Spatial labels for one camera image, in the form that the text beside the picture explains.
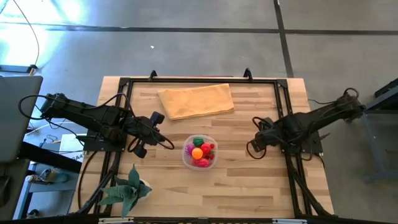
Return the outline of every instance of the gray floor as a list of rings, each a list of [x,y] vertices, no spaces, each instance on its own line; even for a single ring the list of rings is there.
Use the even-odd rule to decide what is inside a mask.
[[[32,22],[47,24],[277,28],[271,0],[18,2]],[[280,6],[286,29],[398,30],[398,2],[393,0],[280,0]],[[40,16],[44,11],[52,16]],[[5,8],[0,21],[23,22],[23,17],[17,12],[10,16],[11,12]],[[249,67],[255,77],[286,77],[278,34],[41,29],[37,34],[37,75],[44,77],[41,93],[62,92],[87,103],[96,103],[105,75],[149,75],[154,69],[162,76],[241,76]],[[304,78],[309,98],[318,101],[334,100],[352,86],[367,103],[375,90],[397,78],[398,35],[287,35],[287,43],[294,77]],[[0,29],[0,50],[1,64],[19,65],[31,64],[37,51],[27,26]],[[81,131],[74,125],[68,127]],[[48,133],[50,130],[43,130],[27,140],[40,142]],[[331,133],[323,148],[335,213],[398,222],[398,181],[362,181],[374,171],[374,164],[361,123],[336,122],[321,133]]]

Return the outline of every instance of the potted plant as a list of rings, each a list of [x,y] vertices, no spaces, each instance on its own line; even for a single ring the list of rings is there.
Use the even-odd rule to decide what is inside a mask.
[[[107,193],[108,196],[102,199],[98,205],[110,205],[123,202],[122,218],[124,218],[137,204],[140,198],[144,200],[149,196],[149,192],[151,192],[152,189],[147,182],[140,180],[135,165],[132,165],[132,169],[129,173],[129,180],[119,179],[116,175],[114,179],[117,186],[101,189],[103,192]]]

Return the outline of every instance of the folded cloth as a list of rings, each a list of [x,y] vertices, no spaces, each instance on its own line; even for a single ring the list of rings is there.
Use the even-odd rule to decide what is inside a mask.
[[[160,100],[171,120],[234,110],[229,84],[160,90]]]

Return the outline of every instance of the desk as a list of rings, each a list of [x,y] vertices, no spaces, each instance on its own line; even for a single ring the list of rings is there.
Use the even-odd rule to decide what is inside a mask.
[[[104,77],[98,104],[117,93],[120,77]],[[294,112],[310,111],[304,81],[288,79]],[[135,83],[131,104],[136,115],[150,116],[153,111],[166,114],[157,91],[166,88],[189,88],[210,83]],[[150,197],[138,203],[129,216],[135,217],[293,217],[292,201],[284,156],[278,147],[271,147],[261,160],[246,152],[246,143],[254,137],[254,116],[278,119],[274,88],[266,84],[229,84],[235,110],[198,118],[170,121],[167,117],[158,125],[160,132],[175,144],[174,150],[162,146],[147,146],[145,159],[134,153],[122,153],[118,176],[126,179],[132,165],[140,177],[152,187]],[[206,134],[219,145],[219,158],[212,170],[198,172],[186,168],[181,158],[184,141],[192,134]],[[99,152],[88,164],[83,178],[81,196],[86,201],[100,179],[104,152]],[[325,171],[314,157],[303,161],[307,185],[324,208],[333,213]],[[300,208],[303,209],[298,189]],[[122,204],[113,205],[112,216],[119,217]],[[71,212],[77,208],[77,191]]]

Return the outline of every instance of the clear plastic bowl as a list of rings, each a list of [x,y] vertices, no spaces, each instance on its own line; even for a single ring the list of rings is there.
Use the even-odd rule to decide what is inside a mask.
[[[214,159],[210,161],[210,166],[197,167],[191,165],[192,156],[189,156],[185,153],[185,146],[191,144],[194,138],[202,138],[205,143],[214,144],[214,148],[212,149],[214,150]],[[218,158],[218,145],[213,138],[205,136],[203,134],[194,134],[193,136],[189,136],[187,140],[185,140],[184,145],[182,147],[182,161],[188,168],[191,168],[193,170],[210,170],[216,164],[217,158]]]

